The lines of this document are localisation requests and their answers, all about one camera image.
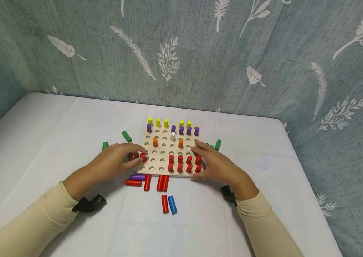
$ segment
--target finger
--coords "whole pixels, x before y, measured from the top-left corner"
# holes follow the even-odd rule
[[[191,180],[204,180],[210,178],[210,172],[209,170],[205,170],[199,173],[194,173],[190,179]]]
[[[136,165],[138,165],[139,163],[141,163],[143,161],[143,158],[136,158],[134,160],[131,160],[130,162],[126,162],[122,164],[122,167],[125,170],[128,170],[130,168],[136,167]]]
[[[142,152],[144,154],[147,154],[147,150],[138,144],[125,143],[123,148],[125,149],[125,154],[128,154],[129,152]]]
[[[205,158],[206,156],[208,156],[208,152],[204,151],[203,149],[200,149],[200,148],[197,148],[197,147],[192,147],[191,150],[194,153],[200,155],[201,157]]]
[[[210,146],[206,145],[205,143],[203,143],[201,141],[196,141],[196,146],[200,147],[201,149],[203,149],[204,151],[207,151],[207,152],[215,151],[213,148],[211,148]]]

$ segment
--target white tablecloth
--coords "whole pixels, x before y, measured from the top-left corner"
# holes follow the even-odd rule
[[[25,95],[0,119],[0,227],[47,189],[92,160],[103,141],[142,143],[147,117],[191,120],[201,140],[250,174],[306,257],[340,257],[292,145],[277,119],[46,94]],[[87,194],[108,204],[79,214],[42,256],[251,256],[241,220],[220,185],[170,178],[178,213],[160,192],[124,186],[124,174]]]

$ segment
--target patterned wall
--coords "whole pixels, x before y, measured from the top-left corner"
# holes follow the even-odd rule
[[[0,99],[281,119],[343,255],[363,256],[363,1],[0,1],[3,71]]]

